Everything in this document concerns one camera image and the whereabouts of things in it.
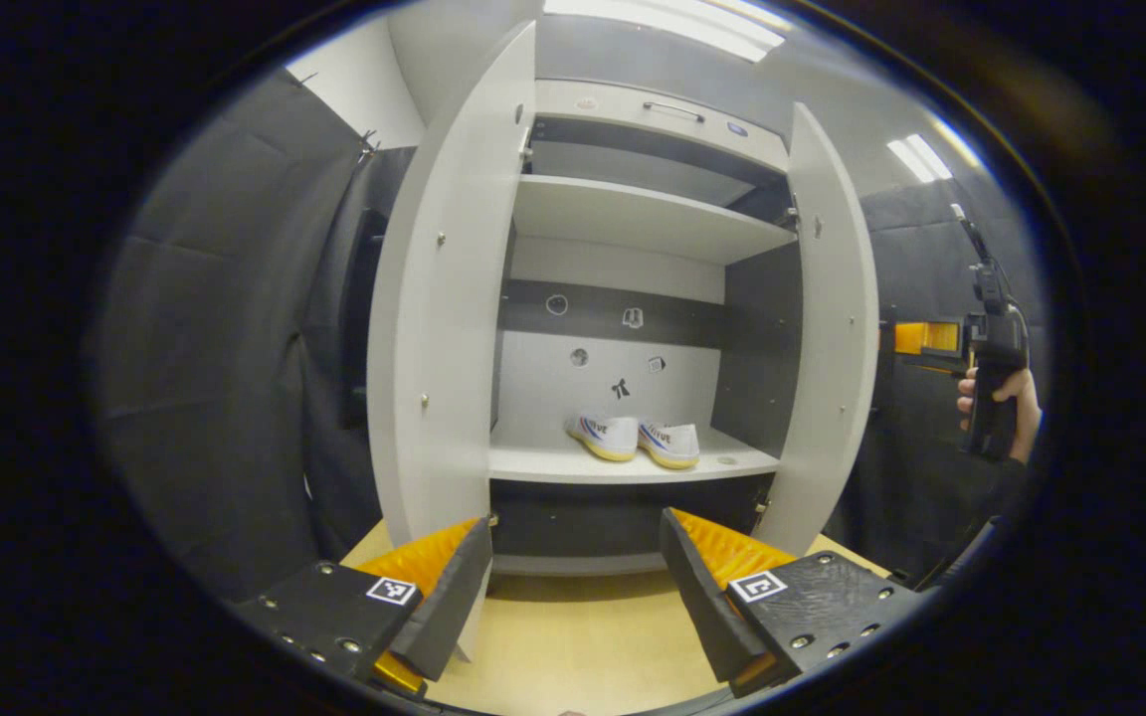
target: shoe sole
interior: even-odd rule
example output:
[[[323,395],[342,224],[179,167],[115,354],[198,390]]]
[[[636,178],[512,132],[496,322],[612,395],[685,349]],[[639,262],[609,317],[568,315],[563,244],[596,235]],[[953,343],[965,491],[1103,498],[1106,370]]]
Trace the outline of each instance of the shoe sole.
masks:
[[[589,449],[592,454],[599,455],[599,457],[604,457],[605,459],[613,459],[614,463],[625,463],[627,462],[627,459],[631,459],[634,456],[636,456],[636,451],[634,451],[634,449],[631,449],[630,453],[613,453],[611,451],[611,449],[602,448],[602,446],[592,443],[591,440],[588,439],[588,436],[586,436],[584,434],[576,433],[573,431],[565,431],[565,432],[574,436],[574,439],[578,439],[578,442],[584,444],[586,448]]]
[[[644,451],[649,454],[649,457],[653,458],[653,462],[656,462],[662,467],[669,467],[672,469],[672,471],[683,471],[683,469],[697,465],[697,463],[699,463],[701,458],[701,456],[698,455],[697,457],[685,457],[683,459],[674,459],[672,457],[665,457],[662,455],[654,453],[653,448],[650,448],[650,446],[641,444],[639,448],[644,448]]]

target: white sneaker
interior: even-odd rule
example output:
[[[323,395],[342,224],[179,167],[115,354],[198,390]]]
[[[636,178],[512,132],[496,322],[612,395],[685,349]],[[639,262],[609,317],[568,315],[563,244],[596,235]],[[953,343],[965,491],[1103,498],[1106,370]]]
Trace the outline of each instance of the white sneaker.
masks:
[[[588,414],[568,418],[564,430],[605,459],[625,463],[636,456],[639,432],[639,420],[636,418],[605,418]]]
[[[682,471],[683,467],[697,465],[700,449],[697,448],[697,426],[668,426],[665,423],[641,418],[639,448],[662,467]]]

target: white cabinet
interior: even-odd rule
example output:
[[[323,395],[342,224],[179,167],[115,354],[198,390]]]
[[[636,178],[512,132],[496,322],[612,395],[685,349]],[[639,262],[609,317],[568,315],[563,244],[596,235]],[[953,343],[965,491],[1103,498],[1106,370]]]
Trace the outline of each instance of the white cabinet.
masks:
[[[427,127],[383,245],[368,411],[397,544],[489,509],[503,530],[490,480],[666,499],[667,486],[763,478],[756,536],[808,549],[855,462],[878,313],[855,191],[801,104],[791,140],[786,151],[763,127],[636,87],[535,80],[532,23],[507,37]],[[796,270],[758,274],[767,304],[727,285],[769,259]],[[644,314],[639,330],[623,329],[622,305]],[[590,361],[570,361],[578,351]],[[700,463],[602,462],[563,432],[578,411],[696,423]],[[629,552],[602,557],[656,566]],[[595,557],[564,559],[584,574]]]

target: yellow shoe sole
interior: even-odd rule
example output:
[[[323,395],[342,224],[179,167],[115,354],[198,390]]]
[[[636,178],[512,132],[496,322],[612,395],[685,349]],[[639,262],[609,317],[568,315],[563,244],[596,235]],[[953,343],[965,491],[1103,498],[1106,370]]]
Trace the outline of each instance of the yellow shoe sole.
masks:
[[[672,471],[686,471],[688,467],[697,465],[697,463],[699,463],[701,459],[700,456],[692,457],[691,459],[672,459],[668,457],[662,457],[660,455],[657,455],[656,453],[653,453],[653,449],[649,448],[649,446],[646,444],[641,444],[639,448],[644,448],[644,451],[649,454],[649,457],[653,458],[653,462],[656,462],[662,467],[669,467],[672,469]]]
[[[625,463],[627,462],[627,459],[630,459],[634,456],[636,456],[634,451],[630,453],[607,451],[607,449],[601,448],[599,444],[591,444],[591,441],[587,440],[586,435],[579,433],[570,432],[570,435],[574,436],[574,439],[578,439],[578,442],[584,444],[586,448],[589,449],[592,454],[599,455],[599,457],[604,457],[605,459],[613,459],[614,463]]]

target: cabinet shelf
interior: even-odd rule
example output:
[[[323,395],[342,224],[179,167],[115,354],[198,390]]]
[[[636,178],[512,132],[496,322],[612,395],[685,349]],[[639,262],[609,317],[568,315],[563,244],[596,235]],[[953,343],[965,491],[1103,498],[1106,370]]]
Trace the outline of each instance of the cabinet shelf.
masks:
[[[728,265],[795,241],[782,227],[713,204],[639,187],[523,175],[516,230]]]
[[[565,436],[559,448],[551,443],[536,448],[517,444],[502,432],[503,426],[497,427],[489,449],[489,477],[501,480],[565,485],[682,483],[776,472],[780,464],[777,457],[709,426],[697,427],[701,459],[686,471],[659,466],[642,449],[630,462],[609,462],[592,455],[572,436]]]

